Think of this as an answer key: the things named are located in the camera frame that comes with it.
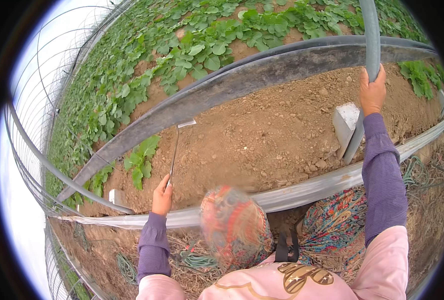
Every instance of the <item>finger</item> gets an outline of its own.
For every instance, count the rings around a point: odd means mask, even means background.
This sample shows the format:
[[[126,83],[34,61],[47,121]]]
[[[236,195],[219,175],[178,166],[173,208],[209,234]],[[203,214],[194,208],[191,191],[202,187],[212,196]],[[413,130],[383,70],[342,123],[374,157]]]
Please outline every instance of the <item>finger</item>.
[[[167,185],[167,182],[169,181],[170,174],[165,175],[165,177],[162,179],[162,181],[159,183],[159,186],[156,190],[163,191],[165,186]]]
[[[164,197],[170,197],[172,196],[173,186],[172,184],[169,184],[168,187],[165,188],[165,192],[163,193]]]
[[[369,73],[367,73],[367,69],[362,67],[362,71],[360,72],[360,85],[368,86],[369,85]]]
[[[378,71],[378,75],[377,75],[377,78],[375,79],[375,82],[385,84],[386,77],[387,77],[387,74],[385,74],[384,65],[380,64],[380,71]]]

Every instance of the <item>purple striped sleeve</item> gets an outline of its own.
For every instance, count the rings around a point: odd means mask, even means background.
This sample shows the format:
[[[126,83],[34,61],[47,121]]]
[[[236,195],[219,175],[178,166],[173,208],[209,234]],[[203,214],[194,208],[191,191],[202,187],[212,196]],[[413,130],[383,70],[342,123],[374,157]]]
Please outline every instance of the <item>purple striped sleeve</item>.
[[[170,277],[170,247],[167,239],[167,218],[150,212],[138,239],[137,283],[148,275],[162,274]]]
[[[367,196],[365,247],[382,231],[407,221],[407,196],[400,154],[387,134],[381,114],[365,117],[362,178]]]

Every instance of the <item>sleeve cuff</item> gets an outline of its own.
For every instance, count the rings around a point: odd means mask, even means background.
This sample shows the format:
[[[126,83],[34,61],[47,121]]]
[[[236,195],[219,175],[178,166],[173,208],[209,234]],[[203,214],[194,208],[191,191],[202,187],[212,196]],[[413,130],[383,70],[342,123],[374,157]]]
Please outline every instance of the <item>sleeve cuff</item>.
[[[384,118],[379,113],[373,113],[365,117],[363,120],[363,128],[365,129],[365,139],[370,139],[374,135],[386,134]]]
[[[166,222],[167,222],[166,217],[159,215],[157,213],[149,212],[148,213],[148,220],[147,220],[147,223],[145,223],[145,225],[148,225],[152,228],[159,229],[159,230],[166,230],[167,229],[165,226]]]

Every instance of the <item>hand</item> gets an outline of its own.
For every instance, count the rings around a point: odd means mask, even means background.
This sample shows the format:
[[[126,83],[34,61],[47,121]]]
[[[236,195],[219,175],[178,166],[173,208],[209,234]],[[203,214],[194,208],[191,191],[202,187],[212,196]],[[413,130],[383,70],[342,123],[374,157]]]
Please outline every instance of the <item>hand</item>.
[[[152,201],[152,213],[166,217],[172,207],[172,184],[167,188],[170,174],[165,175],[159,186],[154,190],[154,200]]]
[[[385,90],[385,78],[385,69],[382,64],[380,64],[380,71],[374,82],[369,83],[369,74],[365,68],[360,73],[359,98],[365,117],[382,111],[382,105],[387,93]]]

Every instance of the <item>pink shirt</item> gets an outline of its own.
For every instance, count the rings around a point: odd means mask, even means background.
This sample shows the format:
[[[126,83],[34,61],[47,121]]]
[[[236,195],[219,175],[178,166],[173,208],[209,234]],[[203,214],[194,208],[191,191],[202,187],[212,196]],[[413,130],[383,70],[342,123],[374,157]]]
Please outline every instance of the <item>pink shirt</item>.
[[[199,299],[405,299],[408,253],[407,230],[404,226],[393,226],[370,243],[352,286],[324,269],[295,262],[273,262],[273,254],[253,268],[220,278],[206,288]],[[185,295],[178,282],[155,274],[142,278],[136,300],[155,299],[184,300]]]

